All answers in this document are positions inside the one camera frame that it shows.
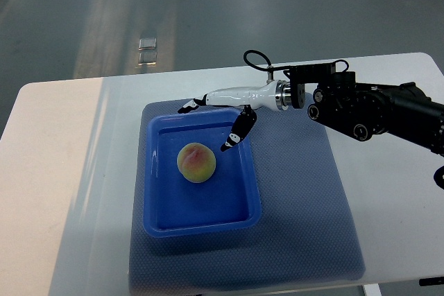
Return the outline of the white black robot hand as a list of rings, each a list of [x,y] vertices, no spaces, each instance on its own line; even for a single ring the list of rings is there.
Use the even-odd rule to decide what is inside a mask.
[[[291,100],[290,84],[284,80],[272,80],[263,87],[234,87],[212,91],[200,98],[191,99],[178,110],[178,113],[186,114],[208,105],[242,109],[225,143],[221,146],[221,151],[224,152],[247,137],[257,120],[255,110],[266,107],[272,111],[281,112],[294,104]]]

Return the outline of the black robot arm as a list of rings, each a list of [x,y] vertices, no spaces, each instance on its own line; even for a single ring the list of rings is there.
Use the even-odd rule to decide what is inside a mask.
[[[274,67],[264,59],[269,78],[282,71],[289,88],[278,94],[285,105],[300,109],[305,103],[305,85],[317,85],[309,118],[357,141],[389,133],[431,152],[443,154],[443,105],[435,103],[414,82],[401,85],[359,83],[355,73],[336,70],[336,62]]]

